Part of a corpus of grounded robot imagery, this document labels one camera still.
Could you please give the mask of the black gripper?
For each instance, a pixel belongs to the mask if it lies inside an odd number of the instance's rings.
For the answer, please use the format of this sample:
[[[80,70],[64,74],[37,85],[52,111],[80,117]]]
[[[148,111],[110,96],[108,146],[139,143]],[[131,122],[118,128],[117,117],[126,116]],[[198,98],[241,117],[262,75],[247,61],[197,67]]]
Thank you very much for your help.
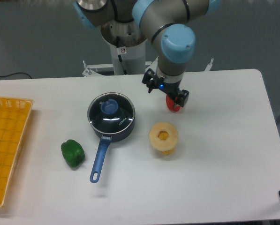
[[[169,97],[169,109],[180,109],[184,107],[189,98],[188,90],[180,90],[179,85],[181,81],[170,83],[165,81],[167,76],[157,75],[152,69],[148,69],[142,79],[142,83],[148,88],[148,93],[151,93],[154,89],[158,89],[171,97],[177,96],[177,103],[175,99]]]

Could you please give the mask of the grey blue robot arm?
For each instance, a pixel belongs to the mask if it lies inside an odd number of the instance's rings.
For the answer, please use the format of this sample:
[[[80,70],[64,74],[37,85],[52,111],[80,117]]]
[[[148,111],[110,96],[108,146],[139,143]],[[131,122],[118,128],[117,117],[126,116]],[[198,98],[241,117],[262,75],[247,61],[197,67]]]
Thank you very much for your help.
[[[100,28],[115,74],[143,73],[149,90],[166,94],[170,111],[186,105],[189,92],[179,86],[196,44],[187,23],[216,10],[220,1],[76,0],[73,6],[86,28]]]

